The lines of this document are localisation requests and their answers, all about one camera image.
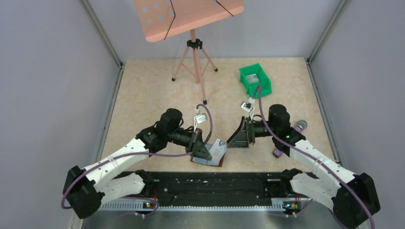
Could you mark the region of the brown leather card holder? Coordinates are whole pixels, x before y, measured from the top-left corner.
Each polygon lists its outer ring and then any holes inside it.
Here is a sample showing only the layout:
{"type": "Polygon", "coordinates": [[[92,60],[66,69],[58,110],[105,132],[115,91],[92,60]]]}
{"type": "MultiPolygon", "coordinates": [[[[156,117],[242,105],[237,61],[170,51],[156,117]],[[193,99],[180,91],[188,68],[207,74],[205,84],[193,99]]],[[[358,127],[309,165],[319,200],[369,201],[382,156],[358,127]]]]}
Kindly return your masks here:
{"type": "MultiPolygon", "coordinates": [[[[206,145],[206,149],[211,150],[213,145],[206,145]]],[[[221,146],[225,150],[227,149],[227,144],[221,146]]],[[[222,155],[221,159],[218,162],[213,162],[213,160],[206,160],[198,157],[191,157],[190,162],[204,165],[204,166],[211,166],[211,167],[222,167],[224,162],[225,153],[222,155]]]]}

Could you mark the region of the white credit card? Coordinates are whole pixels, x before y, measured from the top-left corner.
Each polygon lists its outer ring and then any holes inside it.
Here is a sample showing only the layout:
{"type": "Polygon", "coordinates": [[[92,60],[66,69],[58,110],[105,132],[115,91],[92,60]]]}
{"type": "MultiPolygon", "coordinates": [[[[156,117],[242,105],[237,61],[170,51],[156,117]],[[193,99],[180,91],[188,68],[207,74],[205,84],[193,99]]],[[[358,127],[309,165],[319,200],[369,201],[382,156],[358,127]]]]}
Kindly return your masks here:
{"type": "Polygon", "coordinates": [[[227,151],[227,143],[217,138],[214,144],[211,146],[209,153],[212,162],[218,162],[222,159],[227,151]]]}

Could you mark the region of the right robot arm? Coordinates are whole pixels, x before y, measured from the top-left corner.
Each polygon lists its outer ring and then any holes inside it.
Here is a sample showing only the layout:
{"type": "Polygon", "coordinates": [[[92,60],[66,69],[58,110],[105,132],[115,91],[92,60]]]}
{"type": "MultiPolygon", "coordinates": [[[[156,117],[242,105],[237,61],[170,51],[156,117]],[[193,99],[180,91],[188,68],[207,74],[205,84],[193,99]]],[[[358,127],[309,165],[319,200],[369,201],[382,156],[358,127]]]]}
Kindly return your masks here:
{"type": "Polygon", "coordinates": [[[306,137],[292,127],[285,106],[275,104],[269,108],[268,119],[254,120],[252,102],[242,102],[241,108],[249,112],[243,116],[237,130],[227,140],[228,148],[248,148],[258,137],[270,136],[278,151],[302,163],[313,176],[299,169],[286,169],[281,185],[287,193],[302,194],[327,207],[344,227],[356,229],[369,221],[381,205],[373,179],[343,168],[333,159],[317,150],[306,137]]]}

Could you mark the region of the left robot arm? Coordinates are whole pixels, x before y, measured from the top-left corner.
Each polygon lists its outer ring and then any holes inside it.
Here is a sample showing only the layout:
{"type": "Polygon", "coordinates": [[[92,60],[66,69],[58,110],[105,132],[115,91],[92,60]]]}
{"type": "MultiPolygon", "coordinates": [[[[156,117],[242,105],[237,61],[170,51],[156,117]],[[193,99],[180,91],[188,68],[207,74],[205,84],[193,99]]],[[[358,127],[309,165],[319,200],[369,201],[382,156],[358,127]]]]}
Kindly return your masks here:
{"type": "Polygon", "coordinates": [[[167,109],[152,126],[141,130],[127,144],[92,165],[75,166],[68,171],[63,188],[61,208],[72,209],[80,219],[93,215],[101,205],[128,195],[148,193],[153,179],[143,170],[118,178],[133,164],[159,153],[168,143],[185,148],[175,157],[192,156],[211,160],[206,148],[213,130],[209,109],[202,104],[195,108],[194,125],[182,128],[182,112],[167,109]]]}

